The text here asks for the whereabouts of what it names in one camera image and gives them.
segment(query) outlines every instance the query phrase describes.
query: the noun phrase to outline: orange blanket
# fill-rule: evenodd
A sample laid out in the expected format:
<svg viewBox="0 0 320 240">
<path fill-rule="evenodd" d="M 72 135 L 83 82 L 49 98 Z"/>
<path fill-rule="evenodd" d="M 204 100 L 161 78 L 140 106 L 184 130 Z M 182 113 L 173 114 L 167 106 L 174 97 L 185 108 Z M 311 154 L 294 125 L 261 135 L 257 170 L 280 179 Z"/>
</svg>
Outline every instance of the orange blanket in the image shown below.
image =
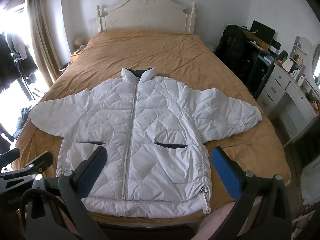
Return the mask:
<svg viewBox="0 0 320 240">
<path fill-rule="evenodd" d="M 92 89 L 107 78 L 119 78 L 122 67 L 156 67 L 158 75 L 174 78 L 193 89 L 217 88 L 228 97 L 257 106 L 244 84 L 206 48 L 199 36 L 148 29 L 113 30 L 93 37 L 42 101 L 63 98 L 86 88 Z M 61 141 L 62 138 L 46 134 L 28 120 L 16 144 L 21 155 L 14 162 L 14 169 L 22 168 L 44 151 L 53 153 L 55 165 Z M 291 179 L 281 143 L 265 115 L 262 122 L 249 131 L 205 145 L 209 152 L 221 146 L 243 170 L 251 170 L 257 176 L 271 178 L 280 174 L 285 183 Z M 55 167 L 50 167 L 45 174 L 47 177 L 55 176 Z M 210 206 L 214 211 L 232 199 L 212 166 L 211 176 L 213 193 Z M 170 223 L 197 220 L 204 214 L 201 210 L 173 219 L 126 218 L 95 213 L 92 216 L 106 223 Z"/>
</svg>

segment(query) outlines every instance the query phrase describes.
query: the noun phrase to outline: white headboard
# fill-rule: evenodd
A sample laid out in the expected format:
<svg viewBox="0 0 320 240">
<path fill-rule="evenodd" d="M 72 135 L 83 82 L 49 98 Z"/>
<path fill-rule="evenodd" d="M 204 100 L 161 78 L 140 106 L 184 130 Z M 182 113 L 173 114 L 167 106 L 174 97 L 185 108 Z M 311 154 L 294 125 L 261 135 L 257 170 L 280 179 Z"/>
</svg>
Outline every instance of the white headboard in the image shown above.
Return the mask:
<svg viewBox="0 0 320 240">
<path fill-rule="evenodd" d="M 171 0 L 123 0 L 104 8 L 108 14 L 101 16 L 100 6 L 97 5 L 98 32 L 121 28 L 149 28 L 193 33 L 196 3 L 192 3 L 191 14 L 183 12 L 186 8 L 188 6 Z"/>
</svg>

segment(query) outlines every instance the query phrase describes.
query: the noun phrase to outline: jacket zipper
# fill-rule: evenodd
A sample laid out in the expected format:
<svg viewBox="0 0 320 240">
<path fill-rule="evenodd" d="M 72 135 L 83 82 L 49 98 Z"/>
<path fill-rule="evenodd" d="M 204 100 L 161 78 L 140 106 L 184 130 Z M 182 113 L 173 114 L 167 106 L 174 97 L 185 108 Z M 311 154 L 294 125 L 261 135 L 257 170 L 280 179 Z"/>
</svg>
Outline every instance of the jacket zipper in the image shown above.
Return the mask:
<svg viewBox="0 0 320 240">
<path fill-rule="evenodd" d="M 204 204 L 202 207 L 204 214 L 208 214 L 211 212 L 210 203 L 209 203 L 210 199 L 209 199 L 208 193 L 209 193 L 209 190 L 207 186 L 203 186 L 199 192 L 199 197 Z"/>
<path fill-rule="evenodd" d="M 131 132 L 129 135 L 129 143 L 128 143 L 127 150 L 124 157 L 124 178 L 123 178 L 123 185 L 122 185 L 122 200 L 127 199 L 126 192 L 127 192 L 127 179 L 128 179 L 128 171 L 129 171 L 129 153 L 131 151 L 133 123 L 134 123 L 134 117 L 136 113 L 136 102 L 137 102 L 137 92 L 138 92 L 139 81 L 140 81 L 140 78 L 137 79 L 136 91 L 134 94 L 132 114 L 131 114 L 131 127 L 130 127 Z"/>
</svg>

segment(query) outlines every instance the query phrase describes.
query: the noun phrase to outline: jacket collar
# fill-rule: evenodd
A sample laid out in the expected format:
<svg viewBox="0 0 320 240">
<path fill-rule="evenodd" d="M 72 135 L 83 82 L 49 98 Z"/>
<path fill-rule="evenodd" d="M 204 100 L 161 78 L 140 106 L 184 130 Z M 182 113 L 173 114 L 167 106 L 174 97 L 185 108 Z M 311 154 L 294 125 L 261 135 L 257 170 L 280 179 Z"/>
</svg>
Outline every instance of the jacket collar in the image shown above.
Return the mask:
<svg viewBox="0 0 320 240">
<path fill-rule="evenodd" d="M 140 78 L 140 82 L 149 81 L 156 75 L 157 75 L 157 70 L 155 67 L 152 69 L 149 69 L 142 74 L 142 76 Z M 133 73 L 131 73 L 129 70 L 127 70 L 125 68 L 121 69 L 121 77 L 124 78 L 125 80 L 127 80 L 127 79 L 128 80 L 136 80 L 137 79 L 137 77 Z"/>
</svg>

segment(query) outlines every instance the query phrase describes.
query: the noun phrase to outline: quilted fabric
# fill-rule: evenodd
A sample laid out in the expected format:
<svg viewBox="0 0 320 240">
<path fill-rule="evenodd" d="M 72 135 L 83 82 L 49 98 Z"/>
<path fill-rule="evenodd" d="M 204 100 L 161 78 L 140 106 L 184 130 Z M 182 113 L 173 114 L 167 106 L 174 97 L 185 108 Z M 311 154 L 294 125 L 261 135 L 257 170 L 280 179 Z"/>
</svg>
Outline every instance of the quilted fabric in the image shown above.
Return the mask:
<svg viewBox="0 0 320 240">
<path fill-rule="evenodd" d="M 157 76 L 155 68 L 141 78 L 123 68 L 121 78 L 41 102 L 29 117 L 39 129 L 64 138 L 57 176 L 104 143 L 108 162 L 84 199 L 89 211 L 150 218 L 210 212 L 210 163 L 203 143 L 262 120 L 256 106 L 217 89 L 193 90 Z"/>
</svg>

